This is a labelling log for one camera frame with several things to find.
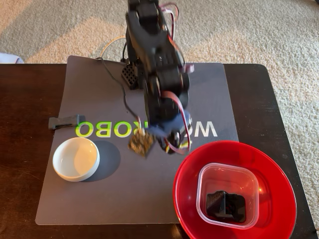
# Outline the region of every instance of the robotic arm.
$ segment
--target robotic arm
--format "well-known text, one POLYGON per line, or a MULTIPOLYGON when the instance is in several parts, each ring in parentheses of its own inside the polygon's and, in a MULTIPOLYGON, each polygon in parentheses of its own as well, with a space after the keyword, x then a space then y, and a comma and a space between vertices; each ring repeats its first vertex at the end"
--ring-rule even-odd
POLYGON ((183 56, 172 40, 158 0, 128 0, 126 69, 122 76, 130 89, 144 90, 147 129, 167 153, 178 151, 190 139, 189 75, 183 56), (134 77, 127 77, 131 71, 134 77))

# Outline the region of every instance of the plastic container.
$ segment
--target plastic container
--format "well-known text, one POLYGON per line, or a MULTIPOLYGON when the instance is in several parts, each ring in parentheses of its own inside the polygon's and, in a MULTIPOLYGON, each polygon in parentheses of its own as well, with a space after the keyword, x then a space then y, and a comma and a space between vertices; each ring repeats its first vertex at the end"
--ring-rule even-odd
POLYGON ((200 217, 210 224, 243 230, 251 228, 256 224, 259 216, 258 180, 246 168, 209 163, 199 173, 196 209, 200 217), (225 191, 228 194, 237 194, 245 198, 246 220, 243 223, 219 222, 207 215, 207 194, 216 191, 225 191))

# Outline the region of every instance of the wooden table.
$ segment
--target wooden table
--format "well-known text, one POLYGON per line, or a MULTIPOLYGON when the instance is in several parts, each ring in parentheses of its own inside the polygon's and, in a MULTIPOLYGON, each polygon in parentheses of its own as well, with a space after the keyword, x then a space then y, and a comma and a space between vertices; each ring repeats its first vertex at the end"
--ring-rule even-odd
MULTIPOLYGON (((317 239, 274 91, 265 67, 225 64, 239 141, 279 164, 297 200, 292 239, 317 239)), ((180 225, 38 226, 35 215, 66 64, 0 65, 0 239, 180 239, 180 225)))

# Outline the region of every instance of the gray mat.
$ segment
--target gray mat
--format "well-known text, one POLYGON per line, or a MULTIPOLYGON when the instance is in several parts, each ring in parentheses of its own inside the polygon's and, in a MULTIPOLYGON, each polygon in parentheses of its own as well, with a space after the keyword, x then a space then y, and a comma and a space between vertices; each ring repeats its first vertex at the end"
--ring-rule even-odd
MULTIPOLYGON (((117 79, 123 64, 107 62, 117 79)), ((146 119, 141 90, 125 85, 131 108, 146 119)), ((225 77, 220 63, 196 63, 191 74, 187 110, 193 119, 192 149, 215 140, 238 140, 225 77)), ((36 223, 39 225, 178 223, 172 200, 176 170, 184 156, 167 155, 158 144, 142 158, 128 149, 129 136, 114 133, 117 122, 135 128, 123 104, 120 87, 112 81, 101 61, 70 56, 59 117, 85 115, 93 124, 88 139, 99 148, 100 165, 83 182, 68 182, 53 169, 52 156, 63 141, 76 137, 74 128, 55 132, 46 170, 36 223), (112 122, 110 137, 96 135, 96 123, 112 122)), ((127 127, 119 127, 119 134, 127 127)))

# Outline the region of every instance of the beige carpet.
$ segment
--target beige carpet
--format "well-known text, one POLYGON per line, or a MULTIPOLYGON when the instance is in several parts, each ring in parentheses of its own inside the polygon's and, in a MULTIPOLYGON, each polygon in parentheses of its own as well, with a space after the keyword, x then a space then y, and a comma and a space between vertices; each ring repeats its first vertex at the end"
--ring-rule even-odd
MULTIPOLYGON (((319 5, 315 0, 178 0, 187 61, 267 67, 319 227, 319 5)), ((0 0, 0 52, 26 63, 97 57, 125 33, 126 0, 0 0)), ((120 60, 124 41, 107 58, 120 60)))

